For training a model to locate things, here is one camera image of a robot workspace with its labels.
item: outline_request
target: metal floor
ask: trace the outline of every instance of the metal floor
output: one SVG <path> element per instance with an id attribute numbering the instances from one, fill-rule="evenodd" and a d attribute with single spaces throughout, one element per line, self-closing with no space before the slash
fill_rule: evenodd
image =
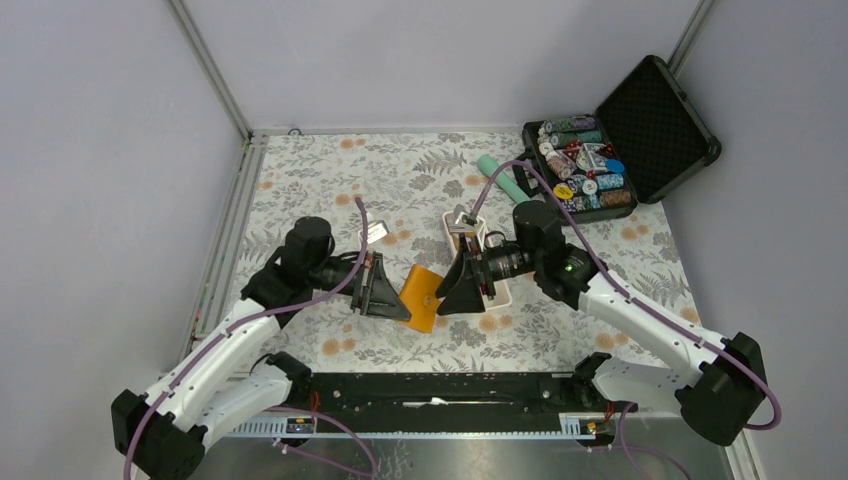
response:
<path id="1" fill-rule="evenodd" d="M 694 480 L 734 477 L 725 449 L 710 444 L 674 418 L 627 421 L 629 445 L 662 450 L 682 463 Z M 378 459 L 378 479 L 638 479 L 621 451 L 578 449 L 556 440 L 376 440 L 367 442 Z M 363 470 L 367 457 L 353 441 L 310 440 L 309 451 Z M 669 462 L 651 455 L 634 457 L 653 480 L 685 478 Z M 207 454 L 192 480 L 279 480 L 356 478 L 295 454 L 283 456 L 267 439 L 225 438 Z"/>

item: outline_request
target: case lid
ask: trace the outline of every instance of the case lid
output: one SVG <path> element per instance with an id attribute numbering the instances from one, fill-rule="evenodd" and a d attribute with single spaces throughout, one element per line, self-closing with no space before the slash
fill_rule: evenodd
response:
<path id="1" fill-rule="evenodd" d="M 645 57 L 595 117 L 627 167 L 640 202 L 662 200 L 721 150 L 659 57 Z"/>

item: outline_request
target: yellow poker chip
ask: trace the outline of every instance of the yellow poker chip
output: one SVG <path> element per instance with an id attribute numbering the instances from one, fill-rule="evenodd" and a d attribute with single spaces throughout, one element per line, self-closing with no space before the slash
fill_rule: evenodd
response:
<path id="1" fill-rule="evenodd" d="M 563 200 L 571 200 L 574 196 L 574 191 L 568 188 L 564 183 L 560 183 L 556 187 L 554 187 L 554 195 Z"/>

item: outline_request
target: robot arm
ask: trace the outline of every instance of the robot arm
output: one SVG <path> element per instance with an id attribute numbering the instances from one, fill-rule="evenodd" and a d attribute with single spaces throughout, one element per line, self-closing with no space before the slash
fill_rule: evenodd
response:
<path id="1" fill-rule="evenodd" d="M 297 313 L 290 311 L 242 322 L 251 315 L 312 299 L 314 289 L 331 290 L 351 272 L 356 254 L 331 256 L 330 225 L 317 217 L 299 219 L 265 266 L 254 274 L 214 331 L 179 365 L 144 394 L 129 390 L 112 403 L 115 446 L 127 454 L 145 414 L 150 419 L 133 460 L 156 479 L 186 478 L 204 452 L 247 418 L 286 401 L 292 381 L 285 359 L 272 357 L 248 378 L 223 389 L 236 370 Z M 366 254 L 353 281 L 340 292 L 363 315 L 409 320 L 410 314 L 388 282 L 382 255 Z"/>
<path id="2" fill-rule="evenodd" d="M 460 236 L 454 264 L 436 291 L 438 297 L 443 297 L 438 313 L 482 312 L 482 296 L 494 295 L 496 281 L 535 272 L 534 281 L 548 297 L 609 323 L 669 367 L 629 364 L 596 353 L 577 366 L 576 374 L 591 380 L 607 400 L 627 400 L 641 408 L 679 412 L 704 438 L 730 445 L 765 395 L 724 358 L 703 348 L 703 342 L 723 344 L 726 353 L 765 381 L 759 345 L 742 333 L 731 340 L 686 322 L 644 295 L 634 293 L 614 272 L 607 272 L 612 281 L 631 292 L 629 297 L 623 296 L 585 250 L 565 242 L 559 216 L 542 202 L 516 206 L 513 223 L 515 241 L 504 238 L 500 245 L 485 250 L 475 237 Z M 637 303 L 696 334 L 701 343 L 657 321 Z"/>

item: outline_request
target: cable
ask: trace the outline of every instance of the cable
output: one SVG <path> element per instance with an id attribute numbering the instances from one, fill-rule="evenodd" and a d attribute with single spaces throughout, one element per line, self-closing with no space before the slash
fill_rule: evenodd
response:
<path id="1" fill-rule="evenodd" d="M 633 468 L 635 468 L 644 478 L 651 480 L 650 475 L 648 475 L 648 473 L 644 469 L 642 469 L 642 467 L 640 467 L 639 464 L 636 463 L 636 461 L 633 459 L 633 456 L 630 452 L 647 453 L 649 455 L 653 455 L 655 457 L 658 457 L 658 458 L 661 458 L 663 460 L 668 461 L 669 463 L 671 463 L 672 465 L 677 467 L 678 470 L 680 470 L 680 473 L 682 473 L 683 476 L 686 477 L 686 480 L 692 480 L 692 474 L 690 474 L 689 471 L 686 470 L 686 467 L 684 467 L 682 463 L 680 463 L 676 458 L 672 457 L 671 455 L 669 455 L 669 454 L 667 454 L 667 453 L 665 453 L 661 450 L 657 450 L 655 448 L 640 447 L 640 446 L 637 446 L 637 445 L 628 445 L 625 442 L 625 440 L 624 440 L 624 419 L 627 417 L 627 413 L 630 411 L 631 408 L 633 408 L 634 405 L 635 404 L 632 403 L 632 402 L 628 403 L 627 406 L 624 407 L 624 410 L 621 412 L 621 416 L 618 419 L 618 434 L 616 436 L 619 438 L 619 440 L 621 442 L 620 445 L 608 445 L 607 448 L 603 448 L 603 447 L 598 447 L 598 448 L 575 447 L 575 448 L 569 448 L 569 449 L 567 449 L 567 451 L 578 451 L 579 450 L 579 451 L 584 451 L 584 452 L 588 452 L 588 453 L 598 453 L 598 452 L 610 452 L 610 451 L 613 451 L 613 450 L 621 450 L 621 451 L 624 452 L 625 455 L 627 455 L 627 459 L 630 461 L 630 464 L 633 465 Z"/>
<path id="2" fill-rule="evenodd" d="M 259 365 L 259 362 L 269 358 L 270 356 L 271 356 L 270 353 L 266 353 L 266 354 L 262 355 L 261 357 L 257 358 L 256 361 L 253 362 L 253 366 L 250 367 L 250 371 L 247 372 L 247 376 L 253 375 L 253 370 Z"/>
<path id="3" fill-rule="evenodd" d="M 655 448 L 650 448 L 650 447 L 640 447 L 638 445 L 628 445 L 627 448 L 629 450 L 633 451 L 633 452 L 647 453 L 649 455 L 653 455 L 655 457 L 666 460 L 667 462 L 669 462 L 672 465 L 674 465 L 675 467 L 677 467 L 677 469 L 680 470 L 680 473 L 682 473 L 683 476 L 686 477 L 686 480 L 692 480 L 692 474 L 689 473 L 688 470 L 686 470 L 686 467 L 684 467 L 683 464 L 681 464 L 676 458 L 672 457 L 671 455 L 669 455 L 669 454 L 667 454 L 667 453 L 665 453 L 661 450 L 657 450 Z M 604 448 L 604 447 L 595 447 L 595 448 L 576 447 L 576 448 L 569 449 L 568 451 L 581 451 L 581 452 L 588 452 L 588 453 L 594 454 L 594 453 L 604 453 L 604 452 L 611 452 L 611 451 L 618 451 L 618 450 L 623 450 L 621 448 L 621 445 L 610 445 L 606 448 Z"/>
<path id="4" fill-rule="evenodd" d="M 304 457 L 309 457 L 309 458 L 312 458 L 314 460 L 318 460 L 319 462 L 324 462 L 326 464 L 332 465 L 336 468 L 342 469 L 342 470 L 344 470 L 348 473 L 352 473 L 354 475 L 363 475 L 363 476 L 366 476 L 366 477 L 373 477 L 373 476 L 377 475 L 377 459 L 374 458 L 374 454 L 371 453 L 371 450 L 368 448 L 368 445 L 366 445 L 365 442 L 363 442 L 362 439 L 359 438 L 359 436 L 356 433 L 353 432 L 353 430 L 351 430 L 350 428 L 345 426 L 345 424 L 336 420 L 335 418 L 333 418 L 329 415 L 325 415 L 325 414 L 320 413 L 320 412 L 315 412 L 315 411 L 310 412 L 308 410 L 301 410 L 299 408 L 291 408 L 291 407 L 271 407 L 271 408 L 267 409 L 266 412 L 289 412 L 289 413 L 297 413 L 297 414 L 300 414 L 300 415 L 311 415 L 313 417 L 318 417 L 321 420 L 325 420 L 329 423 L 332 423 L 333 425 L 338 427 L 340 430 L 342 430 L 346 434 L 350 435 L 350 438 L 352 438 L 353 441 L 356 442 L 356 444 L 359 445 L 360 448 L 362 448 L 362 451 L 365 452 L 365 455 L 368 457 L 368 461 L 371 462 L 371 471 L 368 472 L 368 471 L 365 471 L 365 470 L 357 470 L 355 468 L 348 467 L 347 465 L 343 465 L 343 464 L 341 464 L 341 463 L 339 463 L 339 462 L 337 462 L 333 459 L 330 459 L 330 458 L 327 458 L 327 457 L 324 457 L 324 456 L 321 456 L 321 455 L 318 455 L 318 454 L 315 454 L 315 453 L 312 453 L 312 452 L 307 452 L 307 451 L 304 451 L 304 450 L 301 450 L 301 449 L 295 448 L 295 447 L 286 447 L 286 451 L 294 452 L 294 453 L 297 453 L 298 455 L 303 455 Z"/>
<path id="5" fill-rule="evenodd" d="M 610 419 L 612 418 L 613 415 L 615 415 L 615 405 L 612 402 L 608 401 L 607 402 L 607 412 L 606 412 L 606 415 L 604 415 L 604 421 L 601 422 L 601 424 L 609 423 L 609 421 L 610 421 Z"/>
<path id="6" fill-rule="evenodd" d="M 530 162 L 525 162 L 525 161 L 520 161 L 520 160 L 510 160 L 510 161 L 504 162 L 503 164 L 498 166 L 498 168 L 496 168 L 495 171 L 492 172 L 492 175 L 489 176 L 489 181 L 486 182 L 486 186 L 483 187 L 483 191 L 480 192 L 480 196 L 477 197 L 477 201 L 474 202 L 474 206 L 471 208 L 471 212 L 469 213 L 470 218 L 475 218 L 475 219 L 477 218 L 477 213 L 480 211 L 480 208 L 483 206 L 483 201 L 486 199 L 486 196 L 489 194 L 489 190 L 492 189 L 492 184 L 495 182 L 495 179 L 507 167 L 511 167 L 513 165 L 518 165 L 518 166 L 523 167 L 525 170 L 529 170 L 530 173 L 533 174 L 533 176 L 536 178 L 536 181 L 539 183 L 539 185 L 541 185 L 545 189 L 545 191 L 548 193 L 548 195 L 551 196 L 551 198 L 556 200 L 556 196 L 554 195 L 553 190 L 551 190 L 550 185 L 548 185 L 548 183 L 545 181 L 545 179 L 542 177 L 542 175 L 539 174 L 539 172 L 537 172 L 536 169 L 533 168 L 533 165 L 531 165 Z M 580 243 L 583 244 L 583 246 L 586 248 L 586 252 L 592 258 L 592 261 L 595 263 L 595 265 L 597 265 L 598 270 L 601 272 L 601 275 L 603 275 L 603 277 L 607 280 L 607 282 L 609 282 L 609 284 L 612 285 L 612 287 L 619 294 L 621 294 L 625 299 L 630 300 L 633 304 L 638 305 L 639 308 L 641 308 L 645 313 L 656 318 L 657 320 L 662 322 L 665 326 L 671 328 L 675 332 L 683 335 L 684 337 L 688 338 L 689 340 L 692 340 L 693 342 L 695 342 L 697 344 L 703 344 L 704 348 L 706 348 L 707 350 L 715 353 L 716 355 L 718 355 L 721 358 L 730 362 L 731 365 L 736 367 L 739 371 L 744 373 L 745 376 L 750 378 L 751 381 L 754 382 L 754 385 L 756 385 L 757 388 L 759 388 L 760 391 L 762 391 L 765 394 L 765 396 L 769 399 L 769 402 L 771 403 L 772 410 L 774 411 L 774 413 L 773 413 L 774 416 L 772 417 L 772 419 L 768 423 L 765 423 L 765 424 L 762 424 L 762 425 L 746 424 L 745 428 L 748 428 L 750 430 L 771 430 L 771 429 L 777 427 L 780 424 L 780 421 L 783 418 L 783 410 L 780 407 L 780 402 L 778 402 L 777 396 L 774 394 L 774 392 L 771 390 L 771 388 L 769 388 L 769 386 L 766 384 L 766 382 L 764 382 L 756 373 L 751 371 L 750 368 L 748 368 L 742 362 L 737 360 L 736 357 L 725 352 L 723 348 L 718 347 L 717 345 L 714 345 L 713 343 L 706 341 L 706 339 L 690 332 L 686 328 L 681 327 L 676 322 L 674 322 L 673 320 L 671 320 L 669 318 L 666 318 L 665 315 L 656 311 L 654 308 L 652 308 L 650 305 L 646 304 L 645 302 L 643 302 L 639 298 L 632 297 L 630 295 L 630 292 L 628 292 L 624 287 L 622 287 L 618 282 L 616 282 L 614 278 L 612 278 L 612 275 L 610 275 L 609 271 L 606 269 L 603 262 L 601 262 L 601 259 L 598 258 L 597 254 L 595 254 L 595 251 L 592 249 L 592 246 L 589 245 L 589 241 L 586 240 L 586 237 L 583 235 L 583 232 L 580 231 L 580 228 L 577 226 L 577 223 L 574 221 L 573 218 L 571 218 L 571 214 L 568 213 L 568 210 L 566 210 L 565 207 L 562 206 L 562 203 L 560 203 L 559 201 L 555 201 L 555 203 L 556 203 L 557 207 L 559 208 L 560 212 L 562 212 L 562 214 L 565 216 L 565 219 L 568 221 L 569 225 L 571 225 L 571 228 L 574 229 L 574 233 L 577 234 L 577 238 L 580 239 Z"/>
<path id="7" fill-rule="evenodd" d="M 633 468 L 635 468 L 636 471 L 643 477 L 651 480 L 651 476 L 648 475 L 648 472 L 640 467 L 639 464 L 636 463 L 636 460 L 633 459 L 633 455 L 630 453 L 630 448 L 627 446 L 627 442 L 624 441 L 624 419 L 627 417 L 627 412 L 629 412 L 635 405 L 635 403 L 630 402 L 626 407 L 624 407 L 624 410 L 621 411 L 621 415 L 618 417 L 618 439 L 621 441 L 621 450 L 624 451 L 625 455 L 627 455 L 627 459 L 630 460 L 630 464 L 633 465 Z"/>
<path id="8" fill-rule="evenodd" d="M 359 213 L 362 216 L 362 231 L 368 232 L 368 218 L 367 213 L 365 211 L 365 205 L 362 203 L 362 199 L 359 197 L 356 197 L 354 201 L 356 202 L 356 206 L 359 208 Z M 191 370 L 195 366 L 197 366 L 198 363 L 200 363 L 200 360 L 203 359 L 203 357 L 205 357 L 213 348 L 215 348 L 215 346 L 218 345 L 219 342 L 228 338 L 229 334 L 231 334 L 234 330 L 241 328 L 242 325 L 256 320 L 257 318 L 269 317 L 271 315 L 277 315 L 280 313 L 288 313 L 297 310 L 302 310 L 304 308 L 311 307 L 318 303 L 324 302 L 333 295 L 339 293 L 345 286 L 347 286 L 348 283 L 350 283 L 351 280 L 353 280 L 353 277 L 356 276 L 356 272 L 359 270 L 359 268 L 362 266 L 362 263 L 365 261 L 365 253 L 368 250 L 368 239 L 366 237 L 367 235 L 362 235 L 362 243 L 360 245 L 359 255 L 356 257 L 356 262 L 353 264 L 353 268 L 350 269 L 350 272 L 348 272 L 347 276 L 341 282 L 339 282 L 338 285 L 333 287 L 332 290 L 325 292 L 324 294 L 319 295 L 318 297 L 315 297 L 312 300 L 308 300 L 306 302 L 298 303 L 296 305 L 287 305 L 285 307 L 272 308 L 270 310 L 265 310 L 264 312 L 259 312 L 253 315 L 248 315 L 240 320 L 237 320 L 232 325 L 227 327 L 224 332 L 210 340 L 209 343 L 207 343 L 202 349 L 200 349 L 200 351 L 198 351 L 197 354 L 186 364 L 185 368 L 183 368 L 182 371 L 180 371 L 180 373 L 178 373 L 174 377 L 171 383 L 168 384 L 168 389 L 170 391 L 173 391 L 176 387 L 178 387 L 180 382 L 186 377 L 186 375 L 189 374 L 189 372 L 191 372 Z M 133 432 L 133 436 L 130 439 L 130 444 L 127 447 L 126 459 L 124 460 L 124 480 L 132 480 L 132 459 L 135 456 L 136 448 L 138 448 L 138 442 L 141 438 L 141 434 L 147 427 L 148 422 L 150 422 L 150 418 L 153 416 L 153 413 L 162 405 L 165 399 L 168 398 L 168 395 L 170 393 L 169 390 L 162 392 L 159 397 L 153 401 L 153 403 L 150 405 L 150 408 L 147 409 L 147 411 L 144 413 L 144 416 L 141 417 L 141 421 L 138 423 L 138 426 L 135 428 L 135 432 Z"/>

